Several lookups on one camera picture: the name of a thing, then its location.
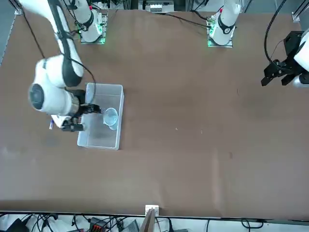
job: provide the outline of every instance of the floor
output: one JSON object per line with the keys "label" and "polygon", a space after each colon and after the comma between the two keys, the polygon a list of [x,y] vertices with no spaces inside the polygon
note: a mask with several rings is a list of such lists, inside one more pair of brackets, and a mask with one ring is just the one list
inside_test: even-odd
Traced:
{"label": "floor", "polygon": [[[22,219],[23,217],[27,217],[27,215],[5,215],[0,218],[0,231],[6,230],[9,226],[17,219]],[[99,219],[106,218],[107,221],[109,217],[97,217]],[[54,232],[71,232],[78,231],[75,225],[72,226],[73,216],[59,216],[57,221],[54,219],[49,219],[49,224],[51,229]],[[128,226],[132,221],[136,220],[138,227],[140,228],[143,222],[142,217],[128,217],[124,219],[124,228]],[[34,226],[37,221],[37,215],[31,217],[31,219],[27,223],[27,227],[32,230],[32,232],[39,232],[37,226]],[[169,221],[167,218],[158,218],[158,223],[154,226],[154,232],[165,232],[169,231]],[[188,232],[206,232],[207,231],[207,220],[196,220],[196,219],[171,219],[171,223],[173,225],[173,229],[175,232],[177,230],[187,229]],[[77,228],[82,231],[85,229],[87,231],[89,229],[89,223],[82,216],[76,217]],[[250,223],[252,227],[260,226],[260,223]],[[44,232],[49,232],[50,229],[46,227]],[[112,232],[117,232],[118,229],[116,226],[112,229]],[[235,221],[214,221],[211,220],[208,226],[209,232],[247,232],[248,229],[244,228],[240,222]],[[295,232],[309,232],[309,226],[301,226],[301,225],[285,225],[285,224],[271,224],[265,223],[264,226],[258,230],[254,230],[255,232],[287,232],[287,231],[295,231]]]}

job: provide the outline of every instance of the wire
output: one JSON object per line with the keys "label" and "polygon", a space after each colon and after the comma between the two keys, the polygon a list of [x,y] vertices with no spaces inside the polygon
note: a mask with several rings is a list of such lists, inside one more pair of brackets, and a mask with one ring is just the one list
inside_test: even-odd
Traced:
{"label": "wire", "polygon": [[265,55],[266,55],[266,58],[268,59],[268,61],[269,61],[270,63],[273,63],[273,65],[275,65],[275,67],[276,67],[278,70],[284,71],[284,72],[286,72],[287,74],[292,74],[292,73],[293,73],[292,70],[282,68],[282,67],[278,66],[275,62],[273,62],[273,61],[271,60],[271,58],[269,57],[268,52],[267,52],[267,37],[268,37],[269,29],[270,29],[270,27],[271,27],[272,23],[274,22],[276,16],[278,15],[279,11],[281,10],[282,6],[285,4],[286,1],[287,1],[287,0],[283,0],[283,1],[282,1],[282,3],[280,4],[280,6],[278,7],[278,9],[276,10],[275,14],[273,15],[273,17],[272,17],[272,19],[271,19],[271,21],[270,21],[270,23],[269,23],[269,25],[268,25],[268,27],[267,27],[267,29],[266,29],[265,39],[264,39],[264,52],[265,52]]}
{"label": "wire", "polygon": [[246,218],[242,218],[240,221],[241,221],[242,226],[248,229],[248,232],[250,232],[251,229],[260,229],[264,226],[264,222],[261,222],[260,226],[250,226],[250,223]]}
{"label": "wire", "polygon": [[307,4],[304,6],[304,8],[296,15],[296,18],[300,16],[301,13],[303,13],[303,11],[305,9],[307,9],[307,6],[309,5],[309,2],[307,2]]}
{"label": "wire", "polygon": [[83,218],[85,218],[89,223],[91,222],[90,218],[86,218],[84,214],[82,214]]}
{"label": "wire", "polygon": [[276,49],[277,49],[277,47],[278,47],[278,45],[283,41],[283,40],[280,40],[278,43],[277,43],[277,45],[275,46],[275,49],[274,49],[274,51],[272,52],[272,54],[271,54],[271,56],[270,56],[270,59],[272,58],[272,56],[274,55],[274,53],[275,53],[275,51],[276,51]]}
{"label": "wire", "polygon": [[101,9],[101,8],[99,8],[97,5],[95,5],[95,4],[91,4],[92,6],[94,6],[94,7],[96,7],[96,8],[98,8],[98,9]]}
{"label": "wire", "polygon": [[[122,219],[120,219],[118,222],[121,222],[123,221],[124,219],[126,219],[127,217],[124,217]],[[117,224],[114,224],[111,228],[109,228],[106,232],[111,232],[112,231],[112,228],[114,228]]]}
{"label": "wire", "polygon": [[87,104],[92,104],[93,101],[94,101],[94,99],[95,99],[96,91],[97,91],[97,82],[96,82],[96,80],[95,80],[94,75],[93,75],[92,72],[91,72],[85,65],[83,65],[82,63],[80,63],[80,62],[78,62],[78,61],[72,59],[71,57],[66,56],[66,55],[63,54],[63,53],[61,53],[61,54],[62,54],[65,58],[67,58],[68,60],[73,61],[73,62],[79,64],[80,66],[82,66],[82,67],[91,75],[91,78],[92,78],[93,83],[94,83],[94,90],[93,90],[92,99],[91,99],[91,101],[90,101],[89,103],[87,103]]}
{"label": "wire", "polygon": [[29,27],[29,29],[30,29],[30,31],[31,31],[31,34],[32,34],[32,36],[33,36],[33,38],[34,38],[35,43],[37,44],[37,47],[38,47],[38,49],[39,49],[39,51],[40,51],[42,57],[45,59],[45,55],[44,55],[44,53],[43,53],[43,50],[41,49],[41,46],[39,45],[39,42],[38,42],[38,40],[37,40],[37,38],[36,38],[36,36],[35,36],[33,30],[32,30],[32,27],[30,26],[30,23],[29,23],[29,21],[28,21],[28,19],[27,19],[27,17],[26,17],[25,12],[24,12],[24,18],[25,18],[26,23],[28,24],[28,27]]}
{"label": "wire", "polygon": [[76,224],[76,216],[75,216],[75,215],[73,216],[73,222],[74,222],[74,225],[75,225],[77,231],[78,231],[78,232],[82,232],[82,231],[77,227],[77,224]]}
{"label": "wire", "polygon": [[220,7],[217,12],[219,12],[223,7],[224,7],[224,5],[222,7]]}
{"label": "wire", "polygon": [[209,2],[209,0],[203,0],[203,1],[195,8],[195,11],[196,11],[203,3],[205,3],[204,6],[206,6],[208,2]]}
{"label": "wire", "polygon": [[158,227],[159,227],[159,230],[160,230],[160,232],[161,232],[161,227],[160,227],[160,223],[159,223],[159,221],[158,221],[158,218],[155,218],[156,219],[156,222],[158,223]]}
{"label": "wire", "polygon": [[209,222],[210,222],[210,220],[208,220],[207,223],[205,224],[204,232],[208,232]]}
{"label": "wire", "polygon": [[157,13],[157,15],[168,15],[168,16],[171,16],[171,17],[174,17],[174,18],[177,18],[177,19],[180,19],[180,20],[183,20],[183,21],[186,21],[188,23],[192,23],[192,24],[195,24],[195,25],[198,25],[200,27],[205,27],[205,28],[210,28],[211,26],[207,26],[207,25],[204,25],[204,24],[200,24],[200,23],[196,23],[196,22],[193,22],[193,21],[190,21],[188,19],[185,19],[185,18],[181,18],[179,16],[176,16],[176,15],[172,15],[172,14],[166,14],[166,13]]}
{"label": "wire", "polygon": [[300,9],[300,7],[306,2],[306,0],[304,0],[300,5],[299,7],[296,9],[296,11],[294,11],[294,14]]}
{"label": "wire", "polygon": [[86,31],[86,29],[84,28],[83,24],[81,24],[80,22],[77,21],[74,10],[72,10],[72,12],[73,12],[73,14],[72,14],[71,11],[69,10],[69,7],[68,7],[68,5],[66,4],[65,0],[63,0],[63,3],[65,4],[65,6],[66,6],[66,8],[67,8],[67,10],[68,10],[68,12],[69,12],[69,14],[70,14],[70,15],[72,16],[72,18],[74,19],[75,24],[78,25],[79,29],[81,29],[82,31]]}
{"label": "wire", "polygon": [[204,16],[201,16],[199,12],[197,12],[196,10],[191,10],[191,12],[197,14],[198,17],[200,17],[201,19],[204,19],[204,20],[207,20],[208,17],[204,17]]}

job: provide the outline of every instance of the clear plastic cup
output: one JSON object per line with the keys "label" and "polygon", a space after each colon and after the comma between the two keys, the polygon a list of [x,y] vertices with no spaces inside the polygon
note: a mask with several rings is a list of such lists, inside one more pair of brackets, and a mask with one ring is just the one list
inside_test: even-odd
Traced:
{"label": "clear plastic cup", "polygon": [[103,113],[103,123],[111,130],[117,130],[118,128],[118,113],[114,108],[108,108]]}

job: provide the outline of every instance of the brown table surface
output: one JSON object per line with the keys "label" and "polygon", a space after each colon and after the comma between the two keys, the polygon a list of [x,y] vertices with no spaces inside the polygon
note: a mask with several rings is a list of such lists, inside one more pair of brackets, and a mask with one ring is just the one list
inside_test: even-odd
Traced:
{"label": "brown table surface", "polygon": [[[309,92],[280,79],[261,87],[271,16],[241,14],[233,49],[142,11],[118,11],[104,46],[76,42],[98,83],[124,86],[119,151],[78,147],[78,133],[49,130],[50,116],[31,108],[41,57],[18,16],[0,67],[0,209],[144,214],[158,204],[169,216],[308,219]],[[46,57],[58,54],[49,22],[28,18]],[[299,29],[279,15],[269,53]]]}

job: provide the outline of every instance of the plastic bin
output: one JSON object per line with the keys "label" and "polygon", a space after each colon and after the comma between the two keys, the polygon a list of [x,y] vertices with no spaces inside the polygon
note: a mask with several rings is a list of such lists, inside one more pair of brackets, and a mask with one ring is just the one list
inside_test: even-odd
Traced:
{"label": "plastic bin", "polygon": [[[92,99],[94,83],[88,83],[86,102]],[[96,95],[93,104],[101,107],[102,111],[114,108],[118,112],[117,129],[111,130],[103,122],[103,114],[88,114],[82,116],[81,123],[85,130],[78,134],[77,145],[88,148],[118,150],[121,131],[124,92],[122,85],[96,84]]]}

